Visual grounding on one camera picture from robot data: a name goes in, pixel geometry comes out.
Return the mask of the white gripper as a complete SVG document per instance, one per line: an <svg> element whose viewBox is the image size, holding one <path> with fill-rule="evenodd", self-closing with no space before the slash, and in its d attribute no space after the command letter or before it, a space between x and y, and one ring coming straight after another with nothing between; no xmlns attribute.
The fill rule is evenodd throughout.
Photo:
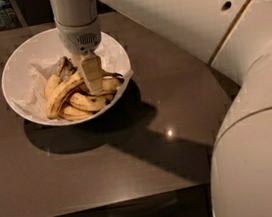
<svg viewBox="0 0 272 217"><path fill-rule="evenodd" d="M89 92L99 94L103 89L101 57L94 51L89 51L95 50L102 40L98 16L79 16L65 22L56 21L55 24L62 44L72 53L72 64L83 75Z"/></svg>

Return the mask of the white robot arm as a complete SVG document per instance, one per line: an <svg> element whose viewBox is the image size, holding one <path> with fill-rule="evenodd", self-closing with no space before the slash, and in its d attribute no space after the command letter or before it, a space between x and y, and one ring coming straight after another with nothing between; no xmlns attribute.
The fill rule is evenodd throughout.
<svg viewBox="0 0 272 217"><path fill-rule="evenodd" d="M69 52L99 44L97 2L238 86L214 142L212 215L272 217L272 0L50 0Z"/></svg>

